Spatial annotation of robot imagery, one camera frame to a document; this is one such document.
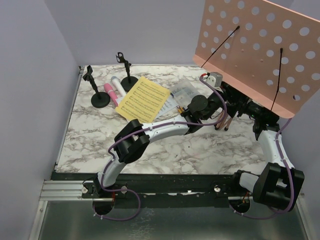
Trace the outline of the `white sheet music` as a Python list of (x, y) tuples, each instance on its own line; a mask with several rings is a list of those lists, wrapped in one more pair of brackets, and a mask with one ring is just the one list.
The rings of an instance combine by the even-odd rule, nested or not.
[(166, 114), (167, 112), (171, 111), (172, 109), (178, 106), (177, 102), (174, 98), (170, 95), (166, 102), (163, 104), (162, 108), (159, 110), (158, 114), (156, 115), (155, 119), (161, 117), (162, 115)]

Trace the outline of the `pink music stand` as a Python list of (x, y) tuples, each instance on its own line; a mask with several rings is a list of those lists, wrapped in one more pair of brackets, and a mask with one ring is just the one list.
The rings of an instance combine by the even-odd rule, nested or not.
[(320, 22), (266, 0), (207, 0), (193, 61), (290, 119), (320, 88)]

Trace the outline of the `yellow sheet music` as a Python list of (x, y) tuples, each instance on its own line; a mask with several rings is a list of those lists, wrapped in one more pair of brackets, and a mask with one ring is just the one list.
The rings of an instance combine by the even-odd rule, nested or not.
[(137, 119), (140, 123), (152, 123), (169, 95), (169, 89), (142, 76), (115, 111), (127, 121)]

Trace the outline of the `black round-base mic stand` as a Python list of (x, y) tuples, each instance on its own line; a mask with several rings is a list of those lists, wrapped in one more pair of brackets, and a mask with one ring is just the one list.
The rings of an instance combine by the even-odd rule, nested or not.
[(124, 58), (124, 55), (122, 52), (117, 53), (116, 60), (118, 63), (124, 64), (124, 68), (127, 76), (122, 79), (120, 84), (126, 92), (129, 92), (131, 88), (137, 83), (138, 78), (130, 74), (130, 67), (132, 64)]

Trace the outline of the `white toy microphone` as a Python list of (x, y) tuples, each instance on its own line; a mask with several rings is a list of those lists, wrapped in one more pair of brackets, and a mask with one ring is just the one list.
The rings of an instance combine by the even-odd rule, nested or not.
[(123, 86), (121, 85), (121, 82), (118, 77), (112, 76), (111, 82), (113, 86), (116, 88), (116, 90), (119, 92), (119, 94), (124, 97), (126, 95), (126, 91), (124, 90)]

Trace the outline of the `pink toy microphone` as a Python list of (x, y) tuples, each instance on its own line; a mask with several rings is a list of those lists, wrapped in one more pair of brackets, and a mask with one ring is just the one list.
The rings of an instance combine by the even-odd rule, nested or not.
[(109, 95), (111, 100), (113, 101), (114, 105), (117, 107), (119, 105), (119, 103), (117, 102), (118, 96), (116, 95), (113, 87), (109, 83), (105, 83), (103, 85), (103, 88), (105, 92)]

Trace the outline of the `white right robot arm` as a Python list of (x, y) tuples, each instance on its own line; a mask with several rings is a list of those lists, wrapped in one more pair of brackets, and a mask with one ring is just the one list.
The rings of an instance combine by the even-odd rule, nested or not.
[(252, 131), (262, 148), (266, 165), (260, 175), (238, 170), (233, 174), (230, 191), (241, 196), (252, 194), (256, 203), (272, 208), (276, 213), (290, 212), (302, 188), (305, 175), (290, 162), (282, 143), (283, 127), (279, 116), (271, 110), (246, 99), (237, 103), (238, 116), (253, 119)]

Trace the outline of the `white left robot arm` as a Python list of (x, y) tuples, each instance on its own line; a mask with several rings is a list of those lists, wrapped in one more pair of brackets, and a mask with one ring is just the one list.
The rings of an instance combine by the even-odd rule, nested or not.
[(131, 120), (114, 138), (114, 143), (107, 150), (110, 154), (104, 169), (96, 174), (93, 191), (101, 198), (107, 197), (117, 177), (128, 164), (141, 158), (148, 145), (174, 136), (184, 136), (197, 132), (203, 127), (219, 124), (203, 123), (219, 108), (227, 109), (226, 85), (212, 88), (209, 97), (196, 95), (181, 114), (156, 123), (141, 123)]

